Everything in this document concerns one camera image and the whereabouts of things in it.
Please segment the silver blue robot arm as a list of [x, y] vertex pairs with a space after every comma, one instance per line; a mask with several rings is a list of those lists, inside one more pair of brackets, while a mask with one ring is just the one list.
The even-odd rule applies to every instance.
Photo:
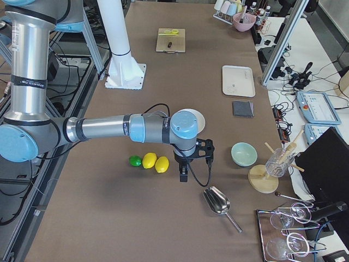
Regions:
[[94, 138], [128, 136], [135, 142], [171, 144], [181, 182], [197, 142], [197, 118], [130, 114], [105, 118], [49, 117], [45, 112], [49, 37], [83, 29], [82, 1], [6, 1], [12, 22], [11, 108], [1, 125], [1, 156], [25, 162], [57, 147]]

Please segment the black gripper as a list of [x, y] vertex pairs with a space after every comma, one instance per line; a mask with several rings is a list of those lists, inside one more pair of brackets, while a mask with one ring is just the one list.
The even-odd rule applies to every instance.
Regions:
[[186, 155], [186, 152], [174, 149], [174, 159], [179, 163], [179, 180], [180, 182], [188, 181], [188, 164], [197, 158], [197, 153]]

